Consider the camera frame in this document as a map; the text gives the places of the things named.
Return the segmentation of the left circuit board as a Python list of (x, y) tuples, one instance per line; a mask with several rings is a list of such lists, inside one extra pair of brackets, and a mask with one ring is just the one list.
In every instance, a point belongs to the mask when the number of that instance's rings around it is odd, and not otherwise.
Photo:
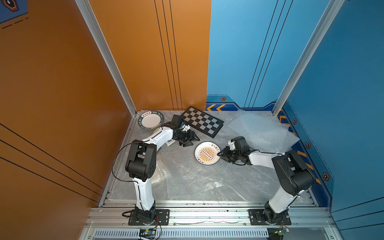
[(140, 229), (138, 234), (139, 240), (154, 240), (157, 236), (156, 229)]

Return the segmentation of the patterned plate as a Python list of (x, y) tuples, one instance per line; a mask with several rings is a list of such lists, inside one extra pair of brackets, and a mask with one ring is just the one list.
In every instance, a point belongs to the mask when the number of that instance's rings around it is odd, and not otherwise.
[(164, 115), (159, 111), (146, 111), (138, 119), (138, 125), (145, 130), (152, 130), (160, 127), (164, 122)]

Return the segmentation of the circuit board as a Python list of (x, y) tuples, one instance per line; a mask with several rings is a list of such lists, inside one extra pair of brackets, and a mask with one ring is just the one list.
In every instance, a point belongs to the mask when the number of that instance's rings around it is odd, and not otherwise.
[(278, 228), (272, 229), (268, 228), (268, 237), (267, 240), (283, 240), (284, 235), (290, 232), (290, 228)]
[(140, 229), (138, 234), (139, 240), (154, 240), (157, 236), (156, 229)]

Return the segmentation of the black white checkerboard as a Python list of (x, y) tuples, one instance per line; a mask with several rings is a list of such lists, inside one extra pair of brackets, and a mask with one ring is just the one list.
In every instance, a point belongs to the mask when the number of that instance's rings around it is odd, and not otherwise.
[(211, 138), (214, 138), (224, 126), (223, 120), (202, 112), (192, 106), (185, 110), (181, 114), (181, 117), (191, 128), (194, 128)]

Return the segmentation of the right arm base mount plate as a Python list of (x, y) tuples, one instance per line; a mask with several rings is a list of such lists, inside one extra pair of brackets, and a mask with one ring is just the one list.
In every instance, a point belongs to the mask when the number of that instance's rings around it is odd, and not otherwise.
[(250, 209), (248, 210), (249, 219), (252, 226), (256, 225), (270, 225), (277, 226), (283, 223), (285, 226), (292, 224), (291, 218), (288, 214), (288, 210), (276, 214), (274, 211), (262, 210), (262, 209)]

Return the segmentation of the small square marker tile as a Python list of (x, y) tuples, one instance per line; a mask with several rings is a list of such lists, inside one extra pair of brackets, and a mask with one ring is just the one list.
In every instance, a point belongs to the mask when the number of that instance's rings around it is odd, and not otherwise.
[(171, 139), (171, 140), (165, 142), (165, 144), (169, 147), (169, 146), (171, 146), (175, 142), (176, 142), (175, 140)]

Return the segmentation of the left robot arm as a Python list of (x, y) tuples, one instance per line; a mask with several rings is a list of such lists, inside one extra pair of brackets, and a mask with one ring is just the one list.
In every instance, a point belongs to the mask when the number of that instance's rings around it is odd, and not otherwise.
[(189, 147), (200, 138), (185, 120), (174, 115), (170, 122), (143, 140), (134, 140), (125, 166), (135, 185), (137, 203), (131, 218), (145, 225), (156, 221), (156, 202), (152, 193), (152, 176), (157, 166), (157, 151), (168, 141), (175, 140), (182, 147)]

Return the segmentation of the right circuit board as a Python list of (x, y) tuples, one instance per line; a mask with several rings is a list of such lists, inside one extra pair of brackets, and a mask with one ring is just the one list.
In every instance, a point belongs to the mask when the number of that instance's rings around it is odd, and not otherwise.
[(267, 240), (283, 240), (284, 235), (290, 232), (290, 228), (278, 228), (272, 229), (268, 228), (268, 237)]

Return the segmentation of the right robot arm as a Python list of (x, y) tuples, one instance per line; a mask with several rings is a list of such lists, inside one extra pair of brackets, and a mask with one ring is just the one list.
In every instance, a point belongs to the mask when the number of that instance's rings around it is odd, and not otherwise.
[(244, 137), (229, 141), (218, 156), (231, 164), (263, 166), (276, 171), (280, 187), (265, 204), (263, 221), (279, 224), (288, 216), (290, 205), (316, 183), (316, 177), (302, 157), (295, 151), (285, 153), (262, 152), (251, 148)]

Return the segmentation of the left bubble wrapped plate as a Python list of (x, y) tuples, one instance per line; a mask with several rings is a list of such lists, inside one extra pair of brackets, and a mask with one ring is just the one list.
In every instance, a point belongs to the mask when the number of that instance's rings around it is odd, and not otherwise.
[(154, 175), (152, 176), (152, 186), (164, 184), (168, 178), (168, 169), (163, 165), (157, 165)]

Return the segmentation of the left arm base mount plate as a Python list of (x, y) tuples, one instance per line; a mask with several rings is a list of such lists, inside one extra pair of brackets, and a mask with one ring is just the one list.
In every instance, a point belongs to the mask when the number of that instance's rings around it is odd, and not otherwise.
[(169, 209), (155, 209), (154, 211), (143, 211), (135, 209), (129, 217), (129, 226), (167, 226), (170, 219)]

